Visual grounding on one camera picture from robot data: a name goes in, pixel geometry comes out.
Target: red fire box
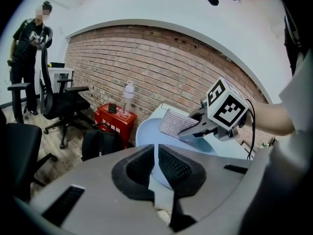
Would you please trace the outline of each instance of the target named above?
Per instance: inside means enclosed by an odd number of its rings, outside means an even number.
[[[123,149],[125,149],[131,136],[131,131],[137,115],[130,112],[124,116],[121,114],[121,107],[117,106],[116,109],[117,112],[114,114],[108,112],[109,104],[99,106],[98,110],[95,112],[94,122],[96,124],[105,122],[113,130],[117,131],[123,140]],[[104,125],[99,125],[98,128],[103,131],[109,131],[108,128]]]

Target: black wire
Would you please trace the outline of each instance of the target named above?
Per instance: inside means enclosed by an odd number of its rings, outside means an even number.
[[[252,109],[253,109],[253,113],[252,113],[252,111],[250,109],[248,109],[248,111],[252,115],[252,120],[253,120],[253,122],[252,122],[252,144],[251,144],[250,152],[249,152],[249,154],[248,154],[248,156],[246,158],[246,159],[250,160],[251,153],[252,153],[253,147],[254,147],[254,141],[255,141],[255,111],[254,111],[254,107],[253,107],[252,102],[249,99],[246,99],[246,101],[248,101],[251,104]]]

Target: water bottle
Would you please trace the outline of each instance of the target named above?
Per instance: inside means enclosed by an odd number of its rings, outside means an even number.
[[[122,115],[127,115],[131,109],[131,101],[134,96],[134,82],[127,81],[127,85],[124,90],[124,98],[122,103]]]

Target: black office chair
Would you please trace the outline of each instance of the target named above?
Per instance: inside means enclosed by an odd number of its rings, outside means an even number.
[[[26,89],[29,83],[12,85],[10,91]],[[30,198],[30,184],[35,182],[40,186],[45,186],[34,177],[36,171],[50,158],[57,161],[58,158],[51,153],[37,161],[40,141],[42,136],[41,128],[31,124],[9,123],[6,124],[5,116],[0,109],[1,133],[3,133],[5,165],[8,167],[8,186],[12,194],[23,201]]]
[[[80,111],[88,109],[90,104],[83,99],[78,93],[88,91],[88,87],[71,87],[66,88],[65,92],[64,86],[67,82],[72,82],[72,79],[60,79],[58,83],[61,83],[60,91],[58,93],[53,93],[51,87],[51,81],[49,77],[48,65],[47,65],[47,49],[45,43],[42,43],[42,75],[45,84],[40,80],[41,85],[41,114],[46,119],[59,118],[60,121],[56,122],[44,129],[44,133],[48,134],[48,130],[55,128],[57,126],[63,127],[63,137],[60,144],[60,149],[64,149],[64,138],[67,131],[67,127],[72,125],[79,129],[87,129],[85,126],[74,122],[76,119],[81,119],[93,125],[93,121],[83,115]]]

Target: bag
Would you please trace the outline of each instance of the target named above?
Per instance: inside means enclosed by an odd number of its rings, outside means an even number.
[[[111,132],[101,130],[88,130],[85,133],[82,144],[82,161],[92,159],[99,156],[104,156],[122,150],[122,139],[118,132],[112,130],[106,123],[96,124],[105,125]]]

